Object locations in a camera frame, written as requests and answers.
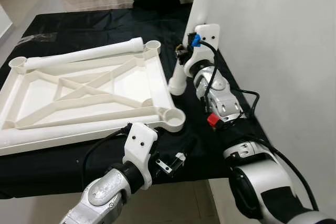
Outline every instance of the table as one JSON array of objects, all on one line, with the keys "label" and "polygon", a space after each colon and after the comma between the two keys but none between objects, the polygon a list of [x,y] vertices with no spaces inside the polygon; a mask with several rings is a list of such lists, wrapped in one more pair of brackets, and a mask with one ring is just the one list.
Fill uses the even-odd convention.
[{"label": "table", "polygon": [[[8,62],[18,56],[43,57],[99,47],[107,44],[142,37],[144,41],[159,40],[162,43],[161,63],[168,80],[174,70],[174,50],[183,38],[191,5],[162,10],[133,9],[104,10],[95,12],[43,14],[35,17],[23,37],[54,33],[51,41],[31,40],[17,46],[0,69],[0,87],[8,73]],[[220,70],[232,87],[238,87],[225,61]],[[245,111],[249,106],[240,93],[234,93]],[[187,180],[227,177],[229,170],[222,152],[223,141],[233,141],[243,134],[241,130],[254,132],[266,139],[256,120],[239,120],[237,126],[217,138],[207,124],[207,115],[197,99],[191,80],[186,92],[173,97],[176,107],[186,114],[185,127],[172,134],[165,132],[159,139],[160,158],[168,161],[180,151],[187,140],[196,138],[196,144],[185,166],[175,177],[161,174],[154,184]],[[28,197],[82,191],[80,164],[86,151],[96,141],[70,144],[43,150],[0,157],[0,198]],[[87,182],[104,174],[113,163],[120,163],[125,137],[120,136],[100,146],[89,158]]]}]

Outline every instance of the black cable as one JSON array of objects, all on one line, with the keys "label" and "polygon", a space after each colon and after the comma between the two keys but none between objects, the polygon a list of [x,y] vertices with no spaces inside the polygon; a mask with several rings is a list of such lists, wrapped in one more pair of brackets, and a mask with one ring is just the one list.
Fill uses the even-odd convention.
[{"label": "black cable", "polygon": [[126,127],[121,128],[120,130],[117,130],[116,132],[113,132],[112,134],[102,138],[99,140],[96,144],[94,144],[93,147],[91,147],[85,154],[83,162],[82,162],[82,168],[81,168],[81,183],[82,183],[82,190],[85,189],[85,173],[86,173],[86,164],[89,159],[90,154],[97,149],[100,145],[102,145],[106,140],[111,139],[112,137],[115,137],[119,134],[128,134],[132,124],[128,124]]},{"label": "black cable", "polygon": [[303,177],[303,175],[300,173],[300,171],[295,167],[295,165],[288,159],[286,158],[286,156],[280,152],[279,150],[277,150],[273,145],[266,143],[265,141],[254,137],[254,136],[249,136],[249,135],[245,135],[248,138],[252,138],[254,142],[261,144],[265,147],[267,147],[271,152],[275,153],[277,156],[279,156],[283,161],[285,161],[285,163],[293,170],[293,172],[296,174],[296,176],[300,179],[300,181],[302,182],[304,188],[306,189],[306,192],[308,194],[309,200],[311,202],[311,205],[313,207],[314,211],[319,211],[319,207],[317,206],[316,200],[314,198],[313,192],[311,191],[308,182],[305,180],[305,178]]},{"label": "black cable", "polygon": [[215,79],[215,75],[216,75],[216,72],[217,72],[217,69],[218,69],[218,55],[217,55],[217,50],[212,45],[210,45],[209,43],[207,43],[207,42],[205,42],[203,40],[200,40],[199,43],[201,45],[204,45],[204,46],[208,47],[214,53],[214,65],[215,65],[215,68],[214,68],[214,71],[212,72],[210,81],[209,81],[209,83],[208,83],[208,85],[206,87],[205,93],[204,93],[206,109],[207,109],[207,111],[209,111],[209,102],[208,102],[207,96],[209,94],[210,88],[211,88],[212,83],[213,83],[213,81]]},{"label": "black cable", "polygon": [[246,93],[246,94],[253,94],[256,96],[251,108],[250,108],[250,111],[248,112],[248,118],[255,118],[255,110],[256,110],[256,106],[257,106],[257,103],[260,99],[260,95],[259,93],[255,92],[255,91],[249,91],[249,90],[244,90],[244,89],[239,89],[239,88],[232,88],[232,90],[235,90],[235,91],[238,91],[238,92],[241,92],[241,93]]}]

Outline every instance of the white plastic part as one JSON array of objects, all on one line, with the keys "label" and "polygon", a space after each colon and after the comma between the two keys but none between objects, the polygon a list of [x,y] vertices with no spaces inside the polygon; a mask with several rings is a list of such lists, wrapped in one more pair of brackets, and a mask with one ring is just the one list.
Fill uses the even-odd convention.
[{"label": "white plastic part", "polygon": [[[188,34],[193,33],[197,25],[206,23],[210,2],[209,0],[194,0],[183,37],[183,46],[185,48],[188,46]],[[169,80],[170,93],[173,95],[183,94],[186,88],[186,78],[184,68],[177,60],[173,76]]]},{"label": "white plastic part", "polygon": [[26,73],[27,70],[110,55],[124,54],[127,52],[141,52],[143,49],[143,41],[142,38],[139,37],[121,43],[70,52],[63,55],[54,55],[43,58],[35,57],[29,59],[26,59],[25,57],[17,57],[9,62],[9,66],[15,69],[18,73]]},{"label": "white plastic part", "polygon": [[158,55],[161,53],[161,43],[157,40],[150,40],[145,44],[146,50],[156,50]]},{"label": "white plastic part", "polygon": [[[201,39],[208,42],[216,50],[219,42],[220,27],[218,24],[207,24],[196,26],[195,32],[200,35]],[[184,73],[188,77],[192,77],[190,68],[193,64],[200,60],[209,60],[214,62],[214,53],[208,47],[201,45],[200,47],[194,47],[194,52],[191,58],[184,65]]]},{"label": "white plastic part", "polygon": [[133,123],[131,131],[125,142],[125,155],[122,162],[132,162],[141,172],[144,184],[141,187],[147,190],[152,185],[152,176],[148,170],[148,161],[151,157],[150,150],[158,139],[158,134],[153,129],[142,123]]},{"label": "white plastic part", "polygon": [[128,122],[177,132],[184,121],[156,50],[12,69],[0,91],[0,155],[102,138]]}]

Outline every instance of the floor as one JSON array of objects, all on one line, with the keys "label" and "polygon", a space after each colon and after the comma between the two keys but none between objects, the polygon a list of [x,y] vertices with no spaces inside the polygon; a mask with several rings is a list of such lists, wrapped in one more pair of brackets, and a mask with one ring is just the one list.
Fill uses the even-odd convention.
[{"label": "floor", "polygon": [[[3,64],[34,17],[38,14],[64,12],[61,0],[0,0],[15,29],[0,47]],[[155,185],[137,192],[125,205],[116,224],[243,224],[258,223],[239,213],[227,179]],[[73,207],[80,194],[48,195],[0,200],[0,216],[7,224],[59,223]]]}]

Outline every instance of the blue clip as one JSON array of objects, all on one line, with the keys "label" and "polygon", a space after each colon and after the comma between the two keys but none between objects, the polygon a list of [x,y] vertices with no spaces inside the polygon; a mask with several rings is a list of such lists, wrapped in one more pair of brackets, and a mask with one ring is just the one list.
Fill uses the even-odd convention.
[{"label": "blue clip", "polygon": [[192,47],[200,47],[201,46],[200,40],[201,40],[200,35],[196,34],[193,42],[191,43],[191,46]]}]

